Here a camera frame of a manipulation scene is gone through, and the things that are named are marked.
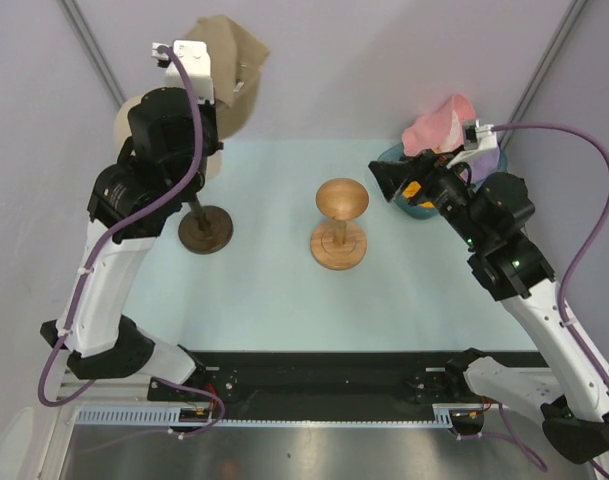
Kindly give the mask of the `pink bucket hat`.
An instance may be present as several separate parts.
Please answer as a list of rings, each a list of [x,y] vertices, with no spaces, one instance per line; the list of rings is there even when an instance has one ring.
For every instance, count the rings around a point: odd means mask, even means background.
[[[463,124],[477,117],[471,101],[461,95],[451,95],[432,113],[418,117],[401,136],[406,156],[416,156],[423,150],[449,152],[463,145]]]

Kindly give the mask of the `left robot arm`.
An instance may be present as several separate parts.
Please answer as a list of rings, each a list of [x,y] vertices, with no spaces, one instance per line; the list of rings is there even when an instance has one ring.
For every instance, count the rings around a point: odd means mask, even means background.
[[[215,107],[182,89],[145,94],[127,113],[131,133],[115,163],[97,177],[88,203],[87,244],[71,301],[40,333],[68,350],[80,380],[137,373],[198,397],[204,374],[185,349],[155,339],[123,313],[139,267],[167,219],[205,184],[205,160],[221,149]]]

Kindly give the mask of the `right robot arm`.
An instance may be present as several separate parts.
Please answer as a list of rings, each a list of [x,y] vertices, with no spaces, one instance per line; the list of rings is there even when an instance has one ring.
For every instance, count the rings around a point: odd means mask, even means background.
[[[526,331],[555,381],[547,384],[470,348],[446,367],[445,388],[457,401],[484,396],[542,428],[552,447],[575,464],[609,451],[609,372],[570,309],[557,300],[555,273],[522,231],[535,212],[523,179],[495,172],[473,188],[451,154],[425,151],[368,168],[386,201],[430,202],[465,241],[474,278]]]

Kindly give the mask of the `yellow bucket hat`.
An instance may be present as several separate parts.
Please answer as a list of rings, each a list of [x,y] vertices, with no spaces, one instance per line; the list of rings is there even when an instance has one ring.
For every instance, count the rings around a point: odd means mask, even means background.
[[[434,209],[433,203],[425,197],[422,185],[417,181],[410,182],[403,190],[402,196],[413,207]]]

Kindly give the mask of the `tan baseball cap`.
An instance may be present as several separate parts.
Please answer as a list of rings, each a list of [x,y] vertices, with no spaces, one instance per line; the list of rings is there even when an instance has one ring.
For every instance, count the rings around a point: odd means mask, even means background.
[[[184,35],[206,44],[211,59],[219,138],[228,139],[248,122],[258,98],[269,48],[225,15],[200,17]]]

